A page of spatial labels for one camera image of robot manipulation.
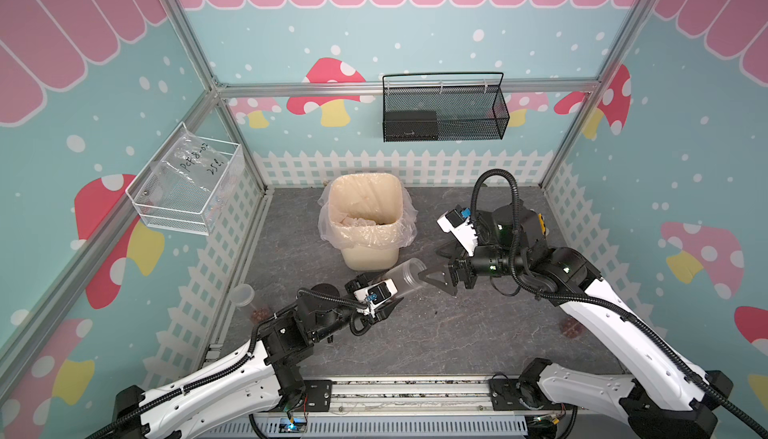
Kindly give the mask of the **clear plastic jar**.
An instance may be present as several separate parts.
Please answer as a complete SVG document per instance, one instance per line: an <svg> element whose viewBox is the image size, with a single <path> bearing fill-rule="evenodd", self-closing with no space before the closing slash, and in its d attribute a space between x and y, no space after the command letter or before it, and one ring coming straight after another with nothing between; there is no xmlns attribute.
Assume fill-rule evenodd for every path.
<svg viewBox="0 0 768 439"><path fill-rule="evenodd" d="M427 270L426 264L418 258L404 261L383 274L384 281L394 287L396 298L406 297L426 286L419 275Z"/></svg>

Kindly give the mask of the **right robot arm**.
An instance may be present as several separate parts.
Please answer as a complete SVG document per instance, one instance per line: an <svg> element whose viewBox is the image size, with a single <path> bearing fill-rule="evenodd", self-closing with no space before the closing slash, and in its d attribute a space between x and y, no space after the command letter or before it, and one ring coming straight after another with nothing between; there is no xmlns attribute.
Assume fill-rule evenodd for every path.
<svg viewBox="0 0 768 439"><path fill-rule="evenodd" d="M469 205L446 211L437 223L453 237L441 253L448 261L421 273L422 280L454 295L459 286L473 288L479 277L510 278L519 291L583 325L627 370L608 377L537 358L517 379L528 409L564 403L620 421L639 438L709 438L722 408L766 437L766 427L730 402L733 383L725 374L680 355L582 253L548 244L543 219L524 206L510 172L482 173Z"/></svg>

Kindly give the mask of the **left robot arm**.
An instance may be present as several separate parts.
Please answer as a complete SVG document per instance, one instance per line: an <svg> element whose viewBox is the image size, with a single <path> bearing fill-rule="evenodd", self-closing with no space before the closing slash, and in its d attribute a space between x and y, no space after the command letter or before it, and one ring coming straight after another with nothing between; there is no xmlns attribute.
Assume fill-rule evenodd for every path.
<svg viewBox="0 0 768 439"><path fill-rule="evenodd" d="M224 358L165 386L124 389L111 423L93 437L196 438L249 413L291 410L305 399L299 364L314 346L344 328L365 334L391 314L404 291L390 278L350 284L345 295L330 284L301 288Z"/></svg>

